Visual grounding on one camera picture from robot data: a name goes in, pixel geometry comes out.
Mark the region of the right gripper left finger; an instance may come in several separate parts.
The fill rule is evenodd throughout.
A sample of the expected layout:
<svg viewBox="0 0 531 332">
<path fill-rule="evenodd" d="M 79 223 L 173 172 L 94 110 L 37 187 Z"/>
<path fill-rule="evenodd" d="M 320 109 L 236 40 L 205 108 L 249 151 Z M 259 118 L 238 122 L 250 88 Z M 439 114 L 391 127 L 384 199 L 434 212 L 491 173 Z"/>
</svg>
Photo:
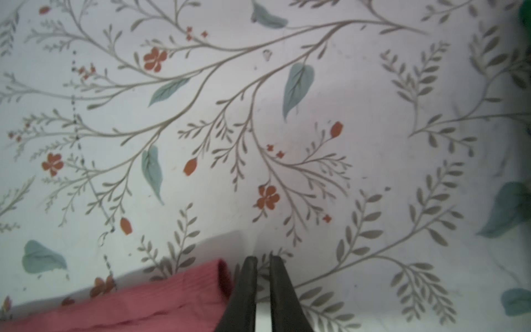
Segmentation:
<svg viewBox="0 0 531 332">
<path fill-rule="evenodd" d="M 215 332 L 253 332 L 256 322 L 258 259 L 246 257 Z"/>
</svg>

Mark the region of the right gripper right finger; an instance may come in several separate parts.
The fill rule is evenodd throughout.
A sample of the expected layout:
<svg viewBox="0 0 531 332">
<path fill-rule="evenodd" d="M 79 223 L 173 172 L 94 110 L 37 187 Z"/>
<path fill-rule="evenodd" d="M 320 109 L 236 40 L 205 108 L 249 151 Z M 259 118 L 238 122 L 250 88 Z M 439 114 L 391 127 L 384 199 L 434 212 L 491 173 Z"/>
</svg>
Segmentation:
<svg viewBox="0 0 531 332">
<path fill-rule="evenodd" d="M 269 274 L 272 331 L 313 332 L 281 257 L 270 256 Z"/>
</svg>

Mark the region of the pink red tank top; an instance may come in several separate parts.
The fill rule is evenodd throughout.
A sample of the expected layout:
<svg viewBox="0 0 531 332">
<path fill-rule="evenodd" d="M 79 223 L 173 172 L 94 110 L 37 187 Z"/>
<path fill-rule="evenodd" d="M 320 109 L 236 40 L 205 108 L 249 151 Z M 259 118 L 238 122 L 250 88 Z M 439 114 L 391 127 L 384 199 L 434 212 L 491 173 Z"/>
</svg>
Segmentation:
<svg viewBox="0 0 531 332">
<path fill-rule="evenodd" d="M 5 322 L 2 331 L 213 331 L 233 283 L 223 260 L 173 277 Z"/>
</svg>

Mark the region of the green tank top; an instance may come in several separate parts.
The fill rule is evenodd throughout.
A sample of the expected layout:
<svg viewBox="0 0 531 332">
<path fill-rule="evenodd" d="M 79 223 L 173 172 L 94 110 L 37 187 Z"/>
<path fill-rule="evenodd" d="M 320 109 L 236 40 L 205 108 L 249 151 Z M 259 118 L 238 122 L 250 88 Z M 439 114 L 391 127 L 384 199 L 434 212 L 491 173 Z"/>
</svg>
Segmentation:
<svg viewBox="0 0 531 332">
<path fill-rule="evenodd" d="M 522 26 L 530 33 L 531 28 L 531 0 L 524 0 L 519 7 L 519 20 Z"/>
</svg>

